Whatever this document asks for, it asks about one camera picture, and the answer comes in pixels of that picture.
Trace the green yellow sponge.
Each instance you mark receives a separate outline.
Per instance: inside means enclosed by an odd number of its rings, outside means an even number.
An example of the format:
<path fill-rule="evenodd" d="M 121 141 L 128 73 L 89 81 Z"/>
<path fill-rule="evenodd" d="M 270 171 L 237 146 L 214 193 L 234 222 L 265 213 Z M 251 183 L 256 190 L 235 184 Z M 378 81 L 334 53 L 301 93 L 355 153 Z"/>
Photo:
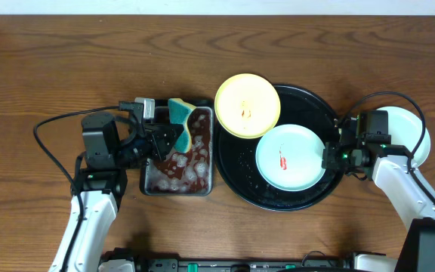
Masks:
<path fill-rule="evenodd" d="M 179 153 L 187 153 L 192 147 L 192 139 L 187 122 L 196 106 L 180 98 L 171 98 L 168 100 L 168 109 L 170 123 L 183 126 L 183 132 L 175 142 L 174 149 Z"/>

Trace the pale green plate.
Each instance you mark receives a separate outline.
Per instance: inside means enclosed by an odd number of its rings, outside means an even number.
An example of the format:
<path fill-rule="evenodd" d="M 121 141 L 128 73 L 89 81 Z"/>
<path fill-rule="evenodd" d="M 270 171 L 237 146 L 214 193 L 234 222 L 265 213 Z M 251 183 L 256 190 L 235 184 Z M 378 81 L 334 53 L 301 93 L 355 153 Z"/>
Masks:
<path fill-rule="evenodd" d="M 380 107 L 378 110 L 387 111 L 388 132 L 391 135 L 391 143 L 403 145 L 409 151 L 412 151 L 421 136 L 421 120 L 414 113 L 401 107 Z M 430 148 L 430 134 L 426 130 L 424 138 L 414 155 L 417 166 L 422 165 L 426 161 Z"/>
<path fill-rule="evenodd" d="M 255 161 L 262 178 L 273 187 L 296 192 L 315 185 L 325 174 L 322 140 L 300 125 L 280 125 L 258 142 Z"/>

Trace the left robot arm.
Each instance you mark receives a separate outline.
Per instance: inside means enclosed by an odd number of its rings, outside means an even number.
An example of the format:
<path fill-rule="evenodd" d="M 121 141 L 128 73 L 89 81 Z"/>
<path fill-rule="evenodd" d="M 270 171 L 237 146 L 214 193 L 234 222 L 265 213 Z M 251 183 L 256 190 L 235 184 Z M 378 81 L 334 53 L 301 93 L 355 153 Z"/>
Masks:
<path fill-rule="evenodd" d="M 78 155 L 71 212 L 52 271 L 134 271 L 127 249 L 103 251 L 128 178 L 127 170 L 164 159 L 183 134 L 181 124 L 140 124 L 108 112 L 82 120 L 85 152 Z"/>

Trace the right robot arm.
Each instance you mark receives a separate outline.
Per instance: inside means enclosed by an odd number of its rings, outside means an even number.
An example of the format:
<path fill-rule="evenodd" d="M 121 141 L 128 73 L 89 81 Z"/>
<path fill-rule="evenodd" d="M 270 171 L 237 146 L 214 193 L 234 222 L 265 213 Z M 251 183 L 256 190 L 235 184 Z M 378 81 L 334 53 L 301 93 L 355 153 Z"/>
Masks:
<path fill-rule="evenodd" d="M 403 221 L 407 236 L 397 259 L 356 253 L 353 271 L 435 271 L 435 189 L 420 173 L 415 155 L 426 135 L 424 117 L 403 122 L 384 110 L 342 117 L 340 138 L 328 142 L 322 165 L 381 189 Z"/>

